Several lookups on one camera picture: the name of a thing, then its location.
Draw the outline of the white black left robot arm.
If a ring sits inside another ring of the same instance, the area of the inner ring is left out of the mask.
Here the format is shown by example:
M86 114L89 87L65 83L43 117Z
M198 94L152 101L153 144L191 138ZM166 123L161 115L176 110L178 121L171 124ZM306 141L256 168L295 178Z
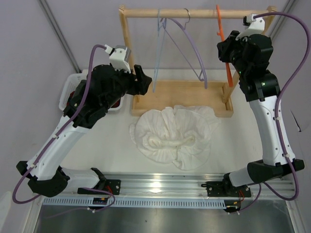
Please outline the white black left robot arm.
M78 84L69 99L58 126L42 150L17 169L28 178L29 188L39 195L54 197L62 192L100 194L107 190L106 177L97 168L72 170L60 164L77 141L105 117L124 95L145 95L152 78L140 65L134 71L115 70L98 65Z

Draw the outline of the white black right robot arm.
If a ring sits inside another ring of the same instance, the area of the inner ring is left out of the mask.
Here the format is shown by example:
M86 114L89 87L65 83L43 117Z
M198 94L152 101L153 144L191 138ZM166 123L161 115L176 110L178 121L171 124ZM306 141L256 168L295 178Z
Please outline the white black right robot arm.
M273 53L271 39L262 34L242 36L232 31L228 38L217 44L220 61L231 63L239 75L240 89L249 103L259 130L262 159L250 162L243 169L224 175L222 191L233 196L239 188L281 178L305 168L297 159L286 135L281 109L275 108L280 95L277 77L267 67Z

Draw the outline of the orange plastic hanger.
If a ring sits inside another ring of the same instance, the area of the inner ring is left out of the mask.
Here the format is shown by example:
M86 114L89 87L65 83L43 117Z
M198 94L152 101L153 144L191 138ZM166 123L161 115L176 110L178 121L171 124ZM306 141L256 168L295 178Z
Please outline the orange plastic hanger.
M218 4L216 5L216 11L217 11L217 21L218 21L218 29L219 29L219 31L217 32L217 35L221 38L221 41L224 42L225 37L224 37L224 32L223 32L223 27L222 27L222 18L221 18L221 13L220 13L220 7ZM225 63L225 68L226 68L228 86L233 87L233 79L232 79L232 74L231 74L229 63Z

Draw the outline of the white ruffled skirt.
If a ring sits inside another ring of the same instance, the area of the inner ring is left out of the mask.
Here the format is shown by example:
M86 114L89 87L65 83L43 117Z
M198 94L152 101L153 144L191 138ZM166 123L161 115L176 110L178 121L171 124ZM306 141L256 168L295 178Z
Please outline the white ruffled skirt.
M207 162L213 133L220 124L210 107L176 105L145 112L130 125L129 134L146 158L188 171Z

